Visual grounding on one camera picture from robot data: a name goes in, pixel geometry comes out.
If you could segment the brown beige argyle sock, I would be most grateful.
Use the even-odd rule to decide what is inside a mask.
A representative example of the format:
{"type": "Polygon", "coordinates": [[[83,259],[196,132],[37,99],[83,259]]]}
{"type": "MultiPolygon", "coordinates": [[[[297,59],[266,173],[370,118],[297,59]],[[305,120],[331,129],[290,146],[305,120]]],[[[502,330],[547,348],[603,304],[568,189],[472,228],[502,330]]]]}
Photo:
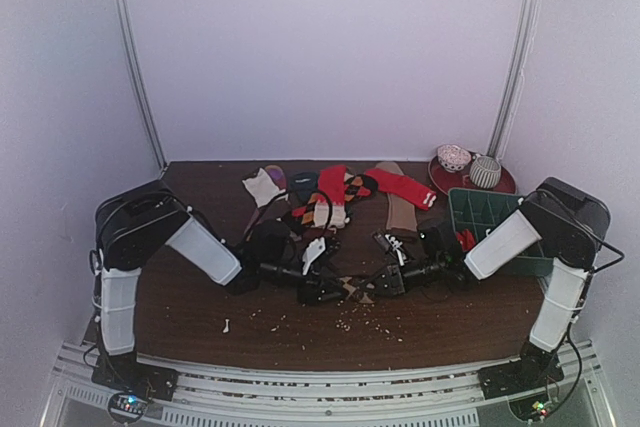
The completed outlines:
{"type": "Polygon", "coordinates": [[[346,291],[346,300],[363,305],[372,305],[375,303],[364,278],[344,276],[339,278],[339,282],[341,287],[346,291]]]}

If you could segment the red snowflake sock pair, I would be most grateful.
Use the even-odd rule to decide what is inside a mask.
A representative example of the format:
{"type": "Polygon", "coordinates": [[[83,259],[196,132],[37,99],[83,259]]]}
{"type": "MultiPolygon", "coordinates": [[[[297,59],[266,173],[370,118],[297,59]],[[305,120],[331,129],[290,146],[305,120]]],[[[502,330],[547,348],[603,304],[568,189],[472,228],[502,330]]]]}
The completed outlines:
{"type": "Polygon", "coordinates": [[[476,245],[476,238],[469,229],[464,229],[456,233],[456,239],[463,252],[469,252],[476,245]]]}

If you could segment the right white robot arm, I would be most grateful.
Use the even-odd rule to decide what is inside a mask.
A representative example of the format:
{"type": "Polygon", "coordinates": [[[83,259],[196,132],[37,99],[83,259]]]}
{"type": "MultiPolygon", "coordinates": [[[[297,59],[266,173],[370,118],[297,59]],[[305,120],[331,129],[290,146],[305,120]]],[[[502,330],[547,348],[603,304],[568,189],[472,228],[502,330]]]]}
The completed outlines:
{"type": "Polygon", "coordinates": [[[422,258],[392,235],[376,233],[392,262],[369,286],[379,296],[392,297],[444,279],[470,284],[501,269],[545,278],[548,285],[524,358],[512,370],[519,387],[533,388],[550,373],[549,356],[583,308],[598,270],[596,257],[606,245],[610,211],[601,200],[555,177],[525,196],[454,188],[448,208],[448,219],[419,226],[422,258]]]}

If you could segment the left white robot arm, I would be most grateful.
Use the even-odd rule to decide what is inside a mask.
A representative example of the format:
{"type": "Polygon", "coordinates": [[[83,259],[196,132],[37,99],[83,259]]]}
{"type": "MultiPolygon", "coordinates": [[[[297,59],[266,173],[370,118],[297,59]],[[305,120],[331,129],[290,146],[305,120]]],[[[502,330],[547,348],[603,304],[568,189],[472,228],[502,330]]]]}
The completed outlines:
{"type": "Polygon", "coordinates": [[[89,266],[95,278],[94,308],[99,348],[108,357],[106,376],[123,391],[137,389],[144,371],[136,350],[134,317],[143,267],[163,247],[185,258],[211,281],[240,295],[260,282],[292,283],[303,305],[341,300],[349,292],[329,259],[339,244],[323,225],[319,237],[297,251],[294,231],[266,219],[266,207],[236,245],[228,245],[207,218],[181,201],[162,181],[153,181],[104,201],[95,213],[95,246],[89,266]]]}

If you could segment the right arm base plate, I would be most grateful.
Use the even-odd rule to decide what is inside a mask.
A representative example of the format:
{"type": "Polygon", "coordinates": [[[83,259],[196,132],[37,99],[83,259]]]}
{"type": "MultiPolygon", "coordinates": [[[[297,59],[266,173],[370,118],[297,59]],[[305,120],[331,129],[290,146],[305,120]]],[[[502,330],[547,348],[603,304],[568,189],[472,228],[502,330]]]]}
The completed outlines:
{"type": "Polygon", "coordinates": [[[548,381],[560,382],[564,372],[559,365],[546,370],[523,360],[481,368],[478,380],[486,400],[512,396],[545,387],[548,381]]]}

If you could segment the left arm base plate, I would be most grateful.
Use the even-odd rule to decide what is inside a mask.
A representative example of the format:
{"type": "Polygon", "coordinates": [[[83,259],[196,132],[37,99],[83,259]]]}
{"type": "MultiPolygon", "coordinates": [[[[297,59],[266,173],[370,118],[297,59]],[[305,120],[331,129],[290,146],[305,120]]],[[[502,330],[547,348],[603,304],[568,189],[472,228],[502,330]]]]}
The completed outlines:
{"type": "Polygon", "coordinates": [[[177,387],[178,372],[141,363],[116,368],[100,363],[93,369],[91,381],[143,399],[171,401],[177,387]]]}

